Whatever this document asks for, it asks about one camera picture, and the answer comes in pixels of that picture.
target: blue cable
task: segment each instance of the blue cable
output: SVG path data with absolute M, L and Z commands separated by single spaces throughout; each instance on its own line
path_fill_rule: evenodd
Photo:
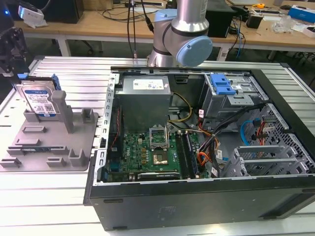
M 246 145 L 246 146 L 249 146 L 250 144 L 247 142 L 247 140 L 246 140 L 246 138 L 245 138 L 245 131 L 244 131 L 244 128 L 245 128 L 245 125 L 247 124 L 247 123 L 252 123 L 252 120 L 247 120 L 247 121 L 245 121 L 243 124 L 242 124 L 242 126 L 241 126 L 241 129 L 240 129 L 240 133 L 241 133 L 241 139 L 242 139 L 242 141 L 243 141 L 243 143 Z

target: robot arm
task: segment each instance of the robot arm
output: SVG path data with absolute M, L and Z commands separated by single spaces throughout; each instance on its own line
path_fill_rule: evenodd
M 208 0 L 178 0 L 176 9 L 156 13 L 153 50 L 149 66 L 195 67 L 205 61 L 212 51 L 207 36 L 206 20 Z

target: workbench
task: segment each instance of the workbench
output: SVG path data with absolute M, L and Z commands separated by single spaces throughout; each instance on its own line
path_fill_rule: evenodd
M 66 102 L 77 112 L 91 107 L 103 114 L 110 67 L 145 66 L 145 59 L 45 57 L 30 65 L 31 75 L 56 74 L 66 91 Z M 206 61 L 200 67 L 261 69 L 304 124 L 315 134 L 315 94 L 293 70 L 278 63 Z M 0 157 L 25 120 L 25 102 L 14 90 L 0 105 Z M 92 154 L 98 148 L 100 130 L 95 132 Z M 242 222 L 105 233 L 92 206 L 83 206 L 88 172 L 0 173 L 1 235 L 115 235 L 160 236 L 218 234 L 276 235 L 315 233 L 315 203 L 285 220 Z
M 266 6 L 273 6 L 273 0 L 262 0 Z M 284 1 L 283 5 L 297 4 L 300 6 L 315 8 L 314 2 Z M 113 17 L 126 18 L 126 9 L 117 8 L 110 11 L 113 14 L 125 12 L 124 14 Z M 23 22 L 15 22 L 16 27 L 21 27 L 25 37 L 30 38 L 50 38 L 58 41 L 62 56 L 71 56 L 67 40 L 92 40 L 92 41 L 114 41 L 127 42 L 126 23 L 116 22 L 103 18 L 96 11 L 85 11 L 77 24 L 49 23 L 49 26 L 33 29 Z M 262 20 L 258 29 L 249 29 L 242 24 L 241 32 L 246 37 L 244 48 L 275 51 L 293 51 L 293 52 L 315 52 L 315 40 L 306 35 L 294 31 L 292 33 L 274 33 L 271 30 L 273 22 Z M 130 24 L 130 38 L 133 41 L 133 26 Z M 220 47 L 217 60 L 224 61 L 227 52 L 235 42 L 234 35 L 228 35 L 227 38 L 212 38 L 213 46 Z M 153 34 L 148 30 L 144 21 L 136 23 L 136 42 L 153 43 Z

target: hard drive label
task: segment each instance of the hard drive label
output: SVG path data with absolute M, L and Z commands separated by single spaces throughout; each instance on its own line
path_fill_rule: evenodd
M 45 116 L 56 114 L 53 104 L 48 101 L 48 91 L 25 90 L 25 96 L 36 114 L 44 114 Z

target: wooden table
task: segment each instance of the wooden table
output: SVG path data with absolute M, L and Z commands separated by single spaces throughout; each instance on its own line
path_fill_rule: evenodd
M 261 0 L 268 7 L 273 6 L 273 0 Z M 284 1 L 283 5 L 306 6 L 315 8 L 315 3 L 301 1 Z M 110 12 L 118 14 L 126 9 L 117 8 Z M 126 18 L 126 13 L 113 15 L 116 18 Z M 17 27 L 21 27 L 26 37 L 51 38 L 59 43 L 63 56 L 70 56 L 70 50 L 67 43 L 72 40 L 95 40 L 95 41 L 119 41 L 127 42 L 126 23 L 116 22 L 103 18 L 96 11 L 85 11 L 77 24 L 48 23 L 49 26 L 43 28 L 30 28 L 23 22 L 16 22 Z M 315 40 L 304 34 L 294 31 L 292 33 L 274 33 L 271 30 L 273 22 L 262 20 L 258 29 L 249 29 L 243 24 L 241 32 L 246 37 L 245 48 L 277 51 L 294 52 L 315 52 Z M 130 24 L 130 36 L 133 36 L 133 27 Z M 153 34 L 148 30 L 144 21 L 136 23 L 136 41 L 141 43 L 152 43 Z M 212 38 L 213 45 L 220 47 L 220 53 L 217 60 L 225 60 L 229 48 L 235 41 L 235 36 L 228 35 L 227 38 Z

